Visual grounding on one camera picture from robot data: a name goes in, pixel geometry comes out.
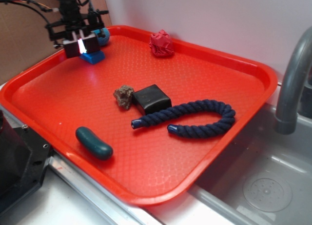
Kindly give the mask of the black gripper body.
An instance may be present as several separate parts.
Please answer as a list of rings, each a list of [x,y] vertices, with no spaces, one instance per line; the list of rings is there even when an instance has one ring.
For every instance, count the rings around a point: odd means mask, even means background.
[[[101,19],[102,15],[108,14],[108,10],[89,10],[87,14],[67,15],[69,19],[63,17],[54,23],[45,26],[51,41],[60,39],[72,40],[72,33],[79,34],[81,30],[84,36],[88,36],[94,30],[100,30],[105,27]]]

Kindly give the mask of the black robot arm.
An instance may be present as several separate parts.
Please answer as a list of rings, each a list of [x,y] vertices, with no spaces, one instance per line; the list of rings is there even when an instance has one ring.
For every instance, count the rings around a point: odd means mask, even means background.
[[[46,25],[50,40],[55,48],[62,47],[67,58],[82,56],[79,40],[86,54],[100,51],[98,39],[104,38],[102,15],[108,10],[94,9],[91,0],[57,0],[61,19]]]

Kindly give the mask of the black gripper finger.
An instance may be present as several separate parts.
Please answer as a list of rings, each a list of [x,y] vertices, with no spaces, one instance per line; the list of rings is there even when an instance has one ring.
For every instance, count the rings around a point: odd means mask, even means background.
[[[95,53],[100,50],[98,38],[95,33],[91,33],[87,37],[82,37],[82,42],[87,53]]]
[[[67,58],[80,56],[78,41],[63,40],[62,44]]]

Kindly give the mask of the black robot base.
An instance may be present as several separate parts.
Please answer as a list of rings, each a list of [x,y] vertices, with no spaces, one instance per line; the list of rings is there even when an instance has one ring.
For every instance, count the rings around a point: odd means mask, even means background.
[[[51,145],[24,125],[13,128],[0,113],[0,214],[43,184]]]

